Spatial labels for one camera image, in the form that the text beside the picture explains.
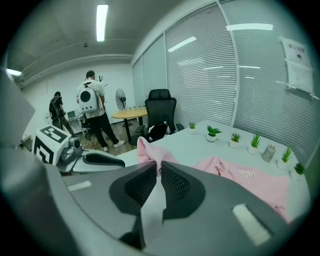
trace wall sign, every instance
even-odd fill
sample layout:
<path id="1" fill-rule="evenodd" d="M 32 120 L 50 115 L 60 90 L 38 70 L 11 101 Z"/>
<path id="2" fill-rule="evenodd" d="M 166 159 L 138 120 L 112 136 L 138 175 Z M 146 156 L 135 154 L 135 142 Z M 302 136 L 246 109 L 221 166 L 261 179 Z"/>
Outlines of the wall sign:
<path id="1" fill-rule="evenodd" d="M 281 40 L 288 70 L 288 85 L 313 94 L 313 69 L 307 47 L 288 38 L 281 37 Z"/>

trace mesh chair back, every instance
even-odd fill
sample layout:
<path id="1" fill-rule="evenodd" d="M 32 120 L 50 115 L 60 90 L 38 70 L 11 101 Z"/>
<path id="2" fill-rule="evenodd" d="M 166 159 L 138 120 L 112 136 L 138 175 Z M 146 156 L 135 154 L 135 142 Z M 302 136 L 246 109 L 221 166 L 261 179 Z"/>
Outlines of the mesh chair back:
<path id="1" fill-rule="evenodd" d="M 148 113 L 148 129 L 159 122 L 166 122 L 170 131 L 175 131 L 174 116 L 177 100 L 171 97 L 169 90 L 151 90 L 149 98 L 144 103 Z"/>

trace table leg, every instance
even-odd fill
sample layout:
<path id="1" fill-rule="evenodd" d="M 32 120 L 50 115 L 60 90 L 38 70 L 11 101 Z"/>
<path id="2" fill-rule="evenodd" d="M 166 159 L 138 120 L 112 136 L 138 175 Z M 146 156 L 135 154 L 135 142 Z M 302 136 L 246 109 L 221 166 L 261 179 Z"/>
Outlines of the table leg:
<path id="1" fill-rule="evenodd" d="M 139 117 L 139 125 L 142 126 L 144 123 L 142 122 L 142 116 Z"/>
<path id="2" fill-rule="evenodd" d="M 124 126 L 125 126 L 126 135 L 128 136 L 128 142 L 130 142 L 131 136 L 129 131 L 128 119 L 124 119 Z"/>

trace wooden table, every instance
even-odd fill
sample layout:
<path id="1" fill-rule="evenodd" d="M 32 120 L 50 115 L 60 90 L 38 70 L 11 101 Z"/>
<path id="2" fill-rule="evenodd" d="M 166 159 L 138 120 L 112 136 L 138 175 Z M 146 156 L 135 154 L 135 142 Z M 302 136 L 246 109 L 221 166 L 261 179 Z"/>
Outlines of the wooden table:
<path id="1" fill-rule="evenodd" d="M 116 119 L 123 119 L 124 120 L 124 126 L 126 135 L 128 136 L 128 142 L 130 145 L 136 146 L 137 145 L 137 139 L 140 136 L 139 134 L 133 136 L 134 139 L 131 138 L 130 131 L 129 131 L 129 125 L 128 125 L 128 119 L 130 118 L 139 118 L 139 125 L 142 126 L 142 117 L 147 116 L 147 110 L 145 108 L 141 109 L 132 109 L 132 110 L 122 110 L 117 113 L 114 113 L 112 115 L 113 118 Z"/>

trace pink cloth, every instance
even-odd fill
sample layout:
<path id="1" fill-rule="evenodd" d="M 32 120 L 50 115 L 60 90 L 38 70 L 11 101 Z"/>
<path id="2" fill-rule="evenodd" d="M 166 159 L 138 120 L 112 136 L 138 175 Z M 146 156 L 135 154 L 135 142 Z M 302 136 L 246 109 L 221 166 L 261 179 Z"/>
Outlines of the pink cloth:
<path id="1" fill-rule="evenodd" d="M 156 162 L 156 174 L 160 176 L 161 162 L 178 163 L 174 155 L 160 146 L 150 144 L 144 137 L 139 137 L 136 146 L 138 149 L 138 162 Z"/>
<path id="2" fill-rule="evenodd" d="M 139 163 L 156 162 L 158 176 L 161 173 L 162 161 L 179 163 L 171 152 L 160 146 L 148 143 L 143 137 L 139 137 L 137 141 L 137 150 Z M 217 156 L 210 156 L 200 160 L 194 168 L 222 176 L 240 184 L 252 194 L 265 201 L 287 223 L 291 221 L 285 207 L 290 184 L 288 176 L 269 176 L 263 171 L 229 163 Z"/>
<path id="3" fill-rule="evenodd" d="M 229 163 L 217 156 L 202 159 L 194 168 L 232 180 L 266 202 L 289 223 L 286 212 L 290 180 L 288 176 L 269 176 L 263 171 Z"/>

